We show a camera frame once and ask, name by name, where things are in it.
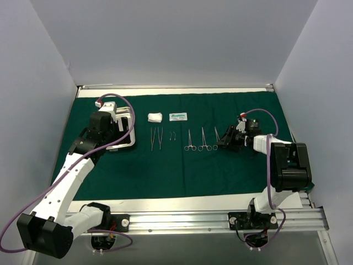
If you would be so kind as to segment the steel tweezers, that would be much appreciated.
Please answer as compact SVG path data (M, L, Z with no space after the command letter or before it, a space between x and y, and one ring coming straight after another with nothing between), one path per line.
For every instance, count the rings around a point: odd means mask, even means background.
M163 128L158 128L157 129L158 133L158 142L159 142L159 149L162 149L162 142L163 142Z
M156 129L151 128L151 151L153 151L155 136L156 136Z

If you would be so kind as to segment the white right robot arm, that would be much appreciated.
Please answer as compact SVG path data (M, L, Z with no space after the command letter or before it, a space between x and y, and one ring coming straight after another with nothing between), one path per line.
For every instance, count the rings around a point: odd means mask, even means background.
M259 119L240 116L238 125L230 125L216 145L233 151L248 147L266 155L266 188L250 201L245 214L250 227L259 227L265 215L274 213L287 197L312 184L306 144L279 140L273 134L264 135Z

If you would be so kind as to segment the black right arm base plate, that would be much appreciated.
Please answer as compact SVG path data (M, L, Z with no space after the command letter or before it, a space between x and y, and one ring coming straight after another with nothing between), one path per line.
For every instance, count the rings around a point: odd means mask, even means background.
M247 212L229 212L227 215L231 230L277 229L279 226L275 213L250 216Z

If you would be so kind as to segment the steel hemostat clamp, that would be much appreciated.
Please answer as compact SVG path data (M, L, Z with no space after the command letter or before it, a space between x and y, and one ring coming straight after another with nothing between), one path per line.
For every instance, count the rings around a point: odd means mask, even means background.
M188 130L188 144L184 147L185 151L196 151L197 147L192 144L191 132Z
M197 150L200 152L203 150L212 151L212 147L208 145L206 142L204 127L201 128L201 136L202 136L202 144L198 146Z

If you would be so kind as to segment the steel surgical scissors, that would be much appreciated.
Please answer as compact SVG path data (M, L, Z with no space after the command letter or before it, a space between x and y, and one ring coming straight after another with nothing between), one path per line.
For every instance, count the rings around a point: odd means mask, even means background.
M215 131L215 144L212 146L212 149L214 151L216 151L218 149L218 144L217 143L219 142L220 137L219 137L219 134L218 134L218 131L217 131L216 127L214 127L214 131Z

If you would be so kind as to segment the white gauze pad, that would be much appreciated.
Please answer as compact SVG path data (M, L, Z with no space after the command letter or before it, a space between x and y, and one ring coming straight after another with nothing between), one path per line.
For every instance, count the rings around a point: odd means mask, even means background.
M162 113L149 113L147 118L148 118L148 122L150 122L150 123L161 123L163 120L163 114Z

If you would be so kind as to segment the white green labelled packet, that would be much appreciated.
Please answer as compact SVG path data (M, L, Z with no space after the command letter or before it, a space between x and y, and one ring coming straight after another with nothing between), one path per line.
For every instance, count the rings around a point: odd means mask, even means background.
M187 113L170 113L169 121L187 121L188 115Z

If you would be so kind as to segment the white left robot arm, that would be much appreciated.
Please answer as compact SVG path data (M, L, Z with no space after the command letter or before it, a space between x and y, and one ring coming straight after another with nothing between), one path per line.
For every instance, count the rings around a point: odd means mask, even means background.
M110 207L89 203L67 217L67 210L86 176L106 148L133 131L132 118L116 116L115 103L101 106L89 118L68 150L63 167L55 181L30 214L20 214L17 228L26 250L63 258L73 241L90 229L106 231L111 226Z

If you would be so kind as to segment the dark green surgical drape cloth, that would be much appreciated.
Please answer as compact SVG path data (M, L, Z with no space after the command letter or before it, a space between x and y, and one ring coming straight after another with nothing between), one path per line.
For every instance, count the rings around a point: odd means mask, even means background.
M238 152L185 151L190 129L192 144L202 144L204 127L208 145L215 143L215 131L222 136L248 112L260 120L264 134L277 134L290 141L291 135L278 96L271 92L174 94L130 96L117 99L130 103L136 114L135 144L105 153L81 184L75 200L114 200L199 197L258 193L266 187L266 156L249 148ZM149 113L162 113L161 123L148 122ZM169 121L170 113L187 113L187 121ZM151 128L156 129L151 151ZM163 128L162 149L157 129ZM169 141L170 132L176 132Z

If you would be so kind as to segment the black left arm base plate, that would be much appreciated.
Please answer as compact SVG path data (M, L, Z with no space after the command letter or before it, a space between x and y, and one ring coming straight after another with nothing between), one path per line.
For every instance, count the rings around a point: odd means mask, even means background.
M109 230L124 233L129 231L129 225L129 214L112 214L109 222Z

